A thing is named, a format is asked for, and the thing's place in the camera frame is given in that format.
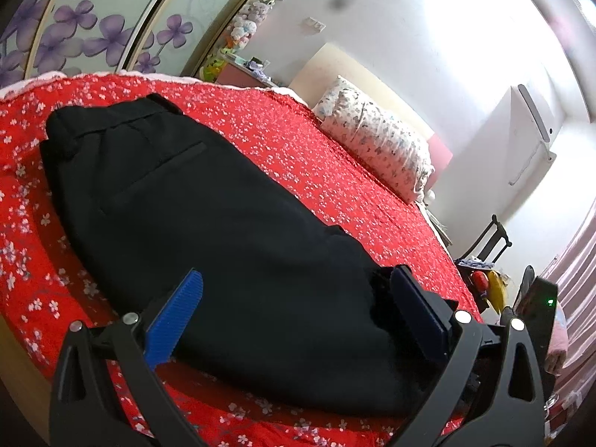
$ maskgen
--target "blue gripper pad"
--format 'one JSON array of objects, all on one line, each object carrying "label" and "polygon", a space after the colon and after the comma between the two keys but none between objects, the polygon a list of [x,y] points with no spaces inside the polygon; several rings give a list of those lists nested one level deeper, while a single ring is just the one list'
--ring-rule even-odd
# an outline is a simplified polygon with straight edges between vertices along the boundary
[{"label": "blue gripper pad", "polygon": [[451,343],[452,310],[433,292],[422,289],[409,267],[397,266],[391,273],[391,295],[422,355],[445,365]]},{"label": "blue gripper pad", "polygon": [[191,270],[145,333],[145,361],[152,370],[169,360],[202,297],[203,277]]}]

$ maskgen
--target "sliding wardrobe door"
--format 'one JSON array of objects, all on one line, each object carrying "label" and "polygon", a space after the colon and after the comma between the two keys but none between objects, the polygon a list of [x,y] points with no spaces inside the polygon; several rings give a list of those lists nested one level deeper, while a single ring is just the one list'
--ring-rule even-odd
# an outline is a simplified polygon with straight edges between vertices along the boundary
[{"label": "sliding wardrobe door", "polygon": [[150,27],[153,44],[135,49],[129,70],[179,76],[195,48],[212,39],[241,1],[164,0]]},{"label": "sliding wardrobe door", "polygon": [[[153,0],[54,0],[42,18],[28,76],[114,71]],[[147,35],[147,45],[153,43]]]},{"label": "sliding wardrobe door", "polygon": [[50,0],[23,0],[0,35],[0,88],[25,77],[35,34]]}]

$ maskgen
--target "black pants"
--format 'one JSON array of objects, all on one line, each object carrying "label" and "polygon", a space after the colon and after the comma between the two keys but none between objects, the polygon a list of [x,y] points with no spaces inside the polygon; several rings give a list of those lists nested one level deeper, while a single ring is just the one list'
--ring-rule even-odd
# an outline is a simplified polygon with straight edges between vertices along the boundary
[{"label": "black pants", "polygon": [[299,406],[388,415],[418,399],[419,367],[371,318],[379,266],[217,132],[151,95],[62,108],[47,133],[54,205],[118,313],[203,274],[178,358]]}]

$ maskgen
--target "headboard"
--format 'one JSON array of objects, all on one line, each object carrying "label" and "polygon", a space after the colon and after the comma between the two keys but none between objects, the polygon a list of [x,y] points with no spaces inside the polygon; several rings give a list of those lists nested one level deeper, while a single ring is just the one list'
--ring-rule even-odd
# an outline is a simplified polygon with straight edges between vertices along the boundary
[{"label": "headboard", "polygon": [[381,107],[392,111],[399,119],[410,124],[427,140],[430,158],[436,170],[428,179],[427,189],[433,186],[439,174],[451,161],[453,153],[430,126],[388,85],[335,45],[326,43],[321,47],[294,77],[290,83],[290,89],[304,99],[310,108],[313,108],[337,76],[348,79]]}]

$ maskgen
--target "silver screw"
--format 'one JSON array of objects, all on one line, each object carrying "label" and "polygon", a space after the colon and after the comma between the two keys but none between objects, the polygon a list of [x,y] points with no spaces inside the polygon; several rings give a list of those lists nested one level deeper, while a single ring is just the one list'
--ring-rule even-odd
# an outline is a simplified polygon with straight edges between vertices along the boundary
[{"label": "silver screw", "polygon": [[73,333],[78,333],[81,329],[83,329],[83,323],[81,321],[73,321],[70,323],[69,329]]},{"label": "silver screw", "polygon": [[135,324],[139,320],[139,315],[136,312],[127,312],[122,316],[122,322],[127,325]]},{"label": "silver screw", "polygon": [[455,319],[461,324],[468,324],[472,320],[472,315],[467,311],[459,310],[455,312]]},{"label": "silver screw", "polygon": [[523,321],[520,318],[513,318],[511,320],[511,327],[516,331],[523,331],[523,328],[525,328],[526,325],[523,324]]}]

